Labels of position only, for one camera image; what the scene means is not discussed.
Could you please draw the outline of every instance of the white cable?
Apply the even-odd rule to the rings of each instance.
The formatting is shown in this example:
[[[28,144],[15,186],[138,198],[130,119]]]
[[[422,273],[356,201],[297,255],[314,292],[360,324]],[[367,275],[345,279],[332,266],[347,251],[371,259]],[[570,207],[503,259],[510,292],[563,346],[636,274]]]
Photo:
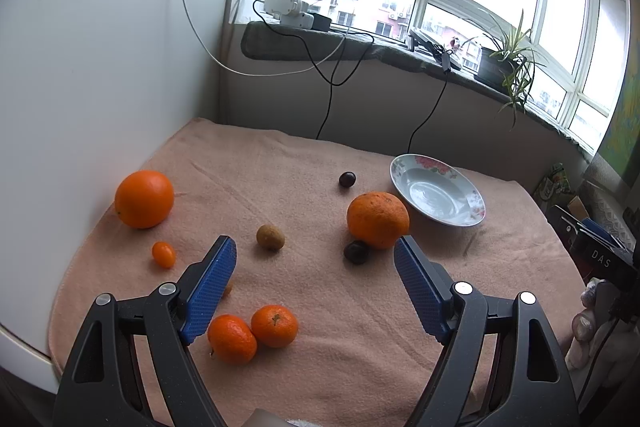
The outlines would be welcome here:
[[[193,22],[191,21],[191,16],[189,15],[189,10],[187,10],[187,3],[185,0],[182,0],[182,6],[184,7],[184,13],[187,16],[187,20],[189,21],[189,25],[191,26],[191,29],[193,30],[194,35],[196,35],[196,38],[198,39],[198,42],[200,43],[200,45],[203,47],[204,51],[207,52],[207,54],[209,55],[209,57],[211,57],[213,59],[213,61],[219,65],[221,68],[224,68],[227,71],[231,71],[232,73],[235,74],[241,74],[242,76],[281,76],[283,74],[297,74],[297,73],[306,73],[307,71],[311,71],[314,70],[316,68],[317,65],[322,64],[324,61],[328,60],[330,57],[332,57],[333,54],[335,54],[338,49],[340,49],[340,46],[342,45],[342,43],[346,40],[347,38],[347,33],[349,33],[349,29],[351,28],[351,26],[348,26],[346,33],[344,34],[344,37],[342,38],[342,40],[340,40],[340,43],[336,46],[336,48],[329,54],[327,55],[325,58],[323,58],[322,60],[320,60],[319,62],[316,62],[316,66],[311,66],[310,68],[306,68],[306,70],[300,70],[300,71],[287,71],[286,73],[271,73],[271,74],[256,74],[256,73],[241,73],[241,71],[236,71],[236,70],[232,70],[231,68],[228,68],[227,66],[225,66],[222,62],[220,62],[216,57],[213,56],[213,54],[209,51],[209,49],[206,47],[205,43],[202,42],[202,39],[200,38],[200,36],[198,35],[198,32],[196,31],[196,28],[193,26]]]

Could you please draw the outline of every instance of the gray fabric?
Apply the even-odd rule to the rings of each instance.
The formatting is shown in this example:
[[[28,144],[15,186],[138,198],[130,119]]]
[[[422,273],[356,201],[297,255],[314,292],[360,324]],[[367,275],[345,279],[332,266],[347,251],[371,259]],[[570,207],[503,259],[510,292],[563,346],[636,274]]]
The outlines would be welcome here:
[[[286,32],[290,35],[302,37],[314,60],[322,60],[325,58],[336,49],[342,39],[342,35],[337,33],[324,33],[289,27],[279,28],[277,26],[274,29],[276,32]],[[371,43],[371,37],[368,34],[348,34],[346,40],[342,60],[360,60],[360,57],[362,57],[362,54],[365,53]],[[276,35],[276,33],[267,28],[263,22],[254,21],[248,23],[242,35],[240,48],[245,57],[252,58],[253,60],[309,60],[305,47],[300,39]],[[337,60],[339,56],[340,50],[335,52],[328,60]],[[394,66],[399,70],[408,71],[409,73],[425,73],[440,80],[448,78],[449,82],[453,84],[473,89],[484,96],[497,100],[497,102],[509,102],[508,96],[479,82],[471,73],[451,70],[451,72],[445,76],[442,67],[430,55],[427,56],[418,52],[412,53],[399,44],[393,44],[383,39],[375,39],[374,44],[366,51],[363,58],[363,60],[373,59],[384,62],[389,66]],[[565,133],[562,128],[546,121],[531,110],[527,111],[527,116],[536,120],[540,125],[564,136],[578,147],[586,159],[590,159],[590,156],[586,155],[586,152],[579,146],[578,142]]]

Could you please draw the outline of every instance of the white floral plate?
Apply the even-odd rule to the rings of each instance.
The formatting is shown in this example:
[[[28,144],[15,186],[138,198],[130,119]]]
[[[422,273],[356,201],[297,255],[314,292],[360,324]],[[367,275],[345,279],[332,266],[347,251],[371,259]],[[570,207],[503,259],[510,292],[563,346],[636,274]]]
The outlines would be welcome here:
[[[434,158],[403,154],[389,167],[391,181],[416,210],[434,221],[472,227],[484,219],[484,200],[464,175]]]

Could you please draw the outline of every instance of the plant pot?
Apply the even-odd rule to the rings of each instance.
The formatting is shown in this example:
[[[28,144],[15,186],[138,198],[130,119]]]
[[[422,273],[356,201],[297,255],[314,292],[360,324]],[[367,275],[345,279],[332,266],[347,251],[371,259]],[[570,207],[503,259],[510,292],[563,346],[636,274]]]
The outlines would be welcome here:
[[[476,74],[476,80],[479,80],[486,86],[492,87],[496,91],[507,94],[507,88],[502,85],[504,77],[513,73],[511,63],[509,61],[498,60],[499,57],[492,57],[493,50],[482,48],[482,58],[480,66]]]

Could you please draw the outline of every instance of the pink blanket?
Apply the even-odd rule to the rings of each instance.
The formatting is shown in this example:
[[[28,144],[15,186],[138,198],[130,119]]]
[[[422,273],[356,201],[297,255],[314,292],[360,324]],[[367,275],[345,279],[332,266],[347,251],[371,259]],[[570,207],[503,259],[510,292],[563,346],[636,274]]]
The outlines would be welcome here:
[[[76,253],[52,310],[49,347],[54,363],[64,366],[95,296],[147,295],[160,283],[177,280],[226,234],[238,244],[238,265],[233,291],[216,313],[249,321],[259,307],[281,303],[300,322],[293,344],[285,349],[261,346],[244,367],[212,359],[206,335],[191,345],[227,423],[239,426],[260,407],[324,427],[401,427],[441,346],[422,330],[390,250],[376,252],[362,266],[342,256],[351,240],[345,220],[351,200],[370,190],[394,192],[390,160],[275,131],[191,121],[146,164],[174,184],[169,218],[154,229],[133,230],[110,208]],[[344,171],[358,177],[347,191],[337,184]],[[568,345],[583,289],[571,259],[517,183],[463,172],[484,198],[486,219],[457,229],[410,208],[411,234],[454,280],[468,280],[498,297],[533,292],[561,344]],[[255,242],[264,223],[286,234],[286,245],[277,254],[265,253]],[[156,241],[168,241],[177,251],[172,269],[151,260]],[[138,347],[155,418],[169,424],[148,348],[144,343]],[[482,399],[491,356],[483,349],[472,391],[476,401]]]

